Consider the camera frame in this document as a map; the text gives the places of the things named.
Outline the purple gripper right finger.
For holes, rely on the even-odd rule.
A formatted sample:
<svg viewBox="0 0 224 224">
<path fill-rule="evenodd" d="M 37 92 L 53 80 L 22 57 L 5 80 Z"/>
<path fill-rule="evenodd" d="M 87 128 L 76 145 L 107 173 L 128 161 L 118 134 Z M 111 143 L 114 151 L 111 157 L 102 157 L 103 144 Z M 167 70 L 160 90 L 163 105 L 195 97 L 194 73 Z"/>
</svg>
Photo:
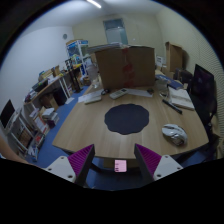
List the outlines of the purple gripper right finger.
<svg viewBox="0 0 224 224">
<path fill-rule="evenodd" d="M 136 144 L 134 154 L 145 183 L 152 183 L 182 169 L 171 156 L 161 156 L 154 151 Z"/>
</svg>

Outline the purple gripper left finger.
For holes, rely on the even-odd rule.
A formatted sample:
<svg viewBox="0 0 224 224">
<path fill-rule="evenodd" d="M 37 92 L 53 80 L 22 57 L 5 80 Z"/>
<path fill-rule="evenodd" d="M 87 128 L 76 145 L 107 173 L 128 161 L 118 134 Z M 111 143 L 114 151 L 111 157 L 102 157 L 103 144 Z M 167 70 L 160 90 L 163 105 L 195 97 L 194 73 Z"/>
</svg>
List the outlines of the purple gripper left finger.
<svg viewBox="0 0 224 224">
<path fill-rule="evenodd" d="M 91 144 L 68 157 L 58 157 L 45 171 L 84 187 L 94 156 L 95 147 Z"/>
</svg>

